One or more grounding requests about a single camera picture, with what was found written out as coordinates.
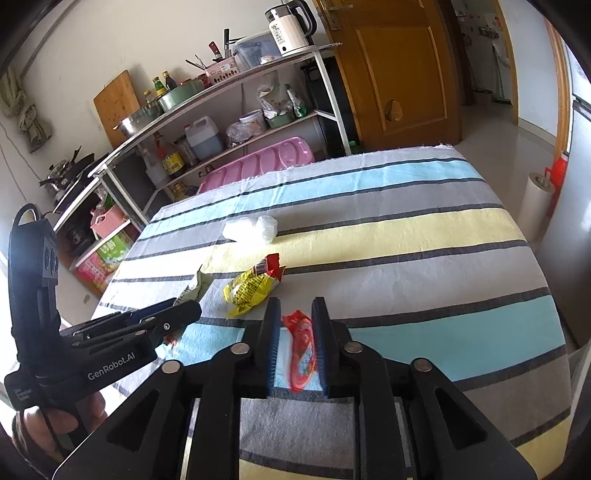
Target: red snack wrapper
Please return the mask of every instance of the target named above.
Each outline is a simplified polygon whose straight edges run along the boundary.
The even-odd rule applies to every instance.
[[[293,336],[290,390],[298,393],[308,384],[316,367],[312,321],[299,310],[281,319]]]

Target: screw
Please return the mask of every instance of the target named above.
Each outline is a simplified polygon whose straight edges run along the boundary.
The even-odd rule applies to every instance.
[[[417,358],[414,361],[413,366],[420,372],[429,372],[433,367],[431,362],[426,358]]]
[[[245,353],[248,353],[248,351],[251,348],[248,346],[248,343],[234,343],[234,345],[232,345],[230,347],[230,351],[234,354],[234,355],[244,355]]]
[[[359,353],[361,350],[363,350],[363,345],[359,342],[347,342],[345,344],[345,352]]]
[[[168,362],[164,363],[160,368],[162,368],[162,371],[165,374],[175,374],[180,370],[181,364],[176,360],[169,360]]]

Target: plastic bag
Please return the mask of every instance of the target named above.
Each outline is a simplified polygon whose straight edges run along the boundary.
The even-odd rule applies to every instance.
[[[222,235],[235,242],[270,244],[277,236],[277,220],[268,215],[260,216],[256,220],[239,217],[226,222]]]
[[[244,143],[250,139],[254,133],[255,131],[250,126],[250,124],[235,122],[226,128],[226,136],[228,138],[226,141],[226,146],[228,146],[228,148],[232,148],[240,145],[241,143]]]
[[[285,115],[293,109],[287,92],[279,83],[277,71],[264,74],[256,92],[265,118]]]
[[[228,283],[223,288],[223,298],[235,306],[228,314],[230,318],[248,312],[265,300],[281,282],[284,269],[279,266],[279,254],[271,254]]]

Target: table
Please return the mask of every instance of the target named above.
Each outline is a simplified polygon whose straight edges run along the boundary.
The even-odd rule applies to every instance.
[[[228,218],[272,215],[271,245],[227,241]],[[532,464],[562,461],[570,375],[545,278],[521,232],[451,147],[375,152],[271,172],[163,208],[143,230],[95,316],[178,295],[214,276],[203,316],[158,362],[123,379],[128,395],[165,359],[204,361],[239,341],[266,302],[237,319],[222,288],[266,254],[286,265],[273,295],[310,314],[316,296],[354,340],[382,356],[435,363]],[[280,350],[285,348],[280,339]],[[350,478],[352,405],[322,397],[316,376],[292,394],[277,366],[273,396],[242,405],[241,478]]]

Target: electrical cord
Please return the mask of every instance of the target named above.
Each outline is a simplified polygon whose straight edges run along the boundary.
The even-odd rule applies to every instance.
[[[17,146],[15,145],[15,143],[12,141],[12,138],[10,138],[8,136],[8,132],[6,131],[6,127],[4,127],[4,125],[2,124],[2,122],[0,122],[0,127],[2,127],[2,130],[4,130],[4,135],[6,135],[6,138],[12,144],[13,148],[17,151],[18,155],[22,158],[23,162],[27,164],[27,167],[29,167],[29,170],[31,170],[31,172],[33,173],[33,175],[35,175],[37,177],[37,180],[41,181],[41,177],[39,175],[37,175],[37,172],[35,170],[33,170],[33,167],[31,167],[29,165],[29,162],[27,162],[27,159],[23,156],[23,154],[21,153],[21,151],[17,148]]]
[[[10,172],[10,176],[12,177],[14,184],[17,186],[18,191],[21,192],[22,198],[25,200],[25,202],[28,202],[27,197],[25,197],[25,194],[22,192],[20,185],[18,184],[16,178],[14,177],[14,173],[12,173],[12,169],[10,168],[10,165],[8,164],[8,160],[6,158],[6,155],[4,154],[4,150],[2,149],[2,144],[0,144],[0,153],[2,154],[2,158],[4,159],[4,163],[6,164],[6,167],[8,169],[8,171]]]

